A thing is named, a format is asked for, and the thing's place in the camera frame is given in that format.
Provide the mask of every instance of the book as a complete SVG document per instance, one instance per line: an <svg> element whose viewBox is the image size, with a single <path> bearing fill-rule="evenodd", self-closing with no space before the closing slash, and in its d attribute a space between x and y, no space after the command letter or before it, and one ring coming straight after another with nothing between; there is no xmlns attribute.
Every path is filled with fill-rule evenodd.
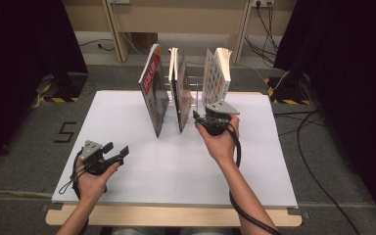
<svg viewBox="0 0 376 235"><path fill-rule="evenodd" d="M214 54L207 50L202 96L205 105L225 99L231 82L230 56L226 48L216 48Z"/></svg>
<svg viewBox="0 0 376 235"><path fill-rule="evenodd" d="M177 74L177 71L175 70L175 48L172 47L172 48L169 48L168 49L168 52L169 52L169 74L168 74L168 81L169 81L169 90L170 90L170 94L171 94L171 97L172 97L172 101L173 101L173 106L174 106L174 113L177 117L177 123L178 123L178 126L179 126L179 120L180 120L180 116L179 116L179 101L178 101L178 94L177 94L177 87L176 87L176 74Z"/></svg>
<svg viewBox="0 0 376 235"><path fill-rule="evenodd" d="M169 103L161 62L161 51L161 45L154 44L152 46L148 61L139 79L140 89L157 137L161 134Z"/></svg>
<svg viewBox="0 0 376 235"><path fill-rule="evenodd" d="M174 101L179 132L188 120L194 98L191 96L184 50L170 48L169 87Z"/></svg>

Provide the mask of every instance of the power outlet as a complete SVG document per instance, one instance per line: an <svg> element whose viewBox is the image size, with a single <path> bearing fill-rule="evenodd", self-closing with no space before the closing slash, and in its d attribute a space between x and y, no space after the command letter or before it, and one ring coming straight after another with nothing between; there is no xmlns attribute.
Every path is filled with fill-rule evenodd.
<svg viewBox="0 0 376 235"><path fill-rule="evenodd" d="M268 8L271 4L271 7L274 5L274 0L253 0L253 5L252 7L257 6L257 2L260 1L260 7L261 8Z"/></svg>

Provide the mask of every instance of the person's left hand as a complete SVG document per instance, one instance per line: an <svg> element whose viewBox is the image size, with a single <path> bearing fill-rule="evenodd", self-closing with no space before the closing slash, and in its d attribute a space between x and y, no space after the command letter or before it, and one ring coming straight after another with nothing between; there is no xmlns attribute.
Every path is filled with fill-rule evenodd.
<svg viewBox="0 0 376 235"><path fill-rule="evenodd" d="M82 166L82 161L78 160L76 167ZM80 201L86 200L97 203L105 192L106 183L109 178L118 170L118 163L112 164L102 175L93 175L80 171L78 177L78 189L80 190Z"/></svg>

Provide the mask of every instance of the clothing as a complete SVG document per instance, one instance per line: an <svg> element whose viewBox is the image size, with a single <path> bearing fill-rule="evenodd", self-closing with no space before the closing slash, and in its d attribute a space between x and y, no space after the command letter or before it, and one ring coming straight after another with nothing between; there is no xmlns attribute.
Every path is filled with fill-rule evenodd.
<svg viewBox="0 0 376 235"><path fill-rule="evenodd" d="M179 235L232 235L231 228L184 227ZM115 227L112 235L165 235L161 227Z"/></svg>

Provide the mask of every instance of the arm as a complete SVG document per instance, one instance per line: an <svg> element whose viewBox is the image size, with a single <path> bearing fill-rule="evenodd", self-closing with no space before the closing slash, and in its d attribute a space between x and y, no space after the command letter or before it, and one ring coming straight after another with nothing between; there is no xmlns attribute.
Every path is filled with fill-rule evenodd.
<svg viewBox="0 0 376 235"><path fill-rule="evenodd" d="M87 172L78 173L78 187L81 195L80 201L57 232L58 235L78 234L80 232L91 212L96 207L100 197L102 197L106 183L117 170L118 163L112 164L102 175L92 175Z"/></svg>
<svg viewBox="0 0 376 235"><path fill-rule="evenodd" d="M239 136L239 121L240 120L236 116L231 116L230 123L234 127L237 136ZM230 134L227 131L224 131L219 136L210 136L203 126L197 125L197 128L201 136L204 138L204 142L206 143L210 155L215 159L224 174L231 194L239 207L253 218L272 228L276 228L264 207L261 205L258 197L253 192L233 160L235 144ZM239 217L243 234L269 234L260 227L250 223L242 216L239 215Z"/></svg>

